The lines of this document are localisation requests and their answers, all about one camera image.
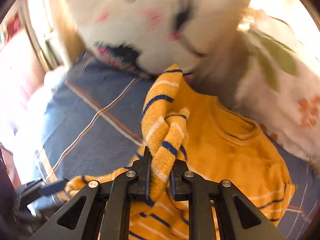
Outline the yellow striped knit sweater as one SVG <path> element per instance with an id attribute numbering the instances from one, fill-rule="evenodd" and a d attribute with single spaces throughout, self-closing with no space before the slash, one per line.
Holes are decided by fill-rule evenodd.
<path id="1" fill-rule="evenodd" d="M 129 239 L 188 238 L 188 204 L 169 191 L 177 159 L 205 179 L 230 180 L 278 225 L 296 189 L 284 159 L 255 121 L 193 91 L 178 65 L 151 86 L 141 127 L 152 155 L 151 200 L 132 204 Z"/>

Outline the blue checked bed sheet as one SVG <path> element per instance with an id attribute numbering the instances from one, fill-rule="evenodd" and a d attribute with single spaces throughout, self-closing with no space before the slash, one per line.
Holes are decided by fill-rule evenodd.
<path id="1" fill-rule="evenodd" d="M 152 82 L 115 70 L 88 52 L 57 85 L 42 117 L 36 150 L 48 182 L 76 176 L 102 176 L 129 168 L 142 157 L 141 116 Z M 296 189 L 277 228 L 300 239 L 319 213 L 319 178 L 305 161 L 267 137 L 284 159 Z"/>

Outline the leaf print white pillow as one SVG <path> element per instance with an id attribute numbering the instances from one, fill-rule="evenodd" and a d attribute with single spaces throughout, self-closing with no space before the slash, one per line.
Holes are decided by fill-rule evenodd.
<path id="1" fill-rule="evenodd" d="M 288 46 L 257 29 L 237 31 L 196 68 L 195 85 L 319 165 L 319 75 Z"/>

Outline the woman silhouette print pillow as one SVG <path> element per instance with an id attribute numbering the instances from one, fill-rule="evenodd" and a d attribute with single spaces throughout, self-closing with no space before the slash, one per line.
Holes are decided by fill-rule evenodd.
<path id="1" fill-rule="evenodd" d="M 111 67 L 192 72 L 232 34 L 246 0 L 66 0 L 85 46 Z"/>

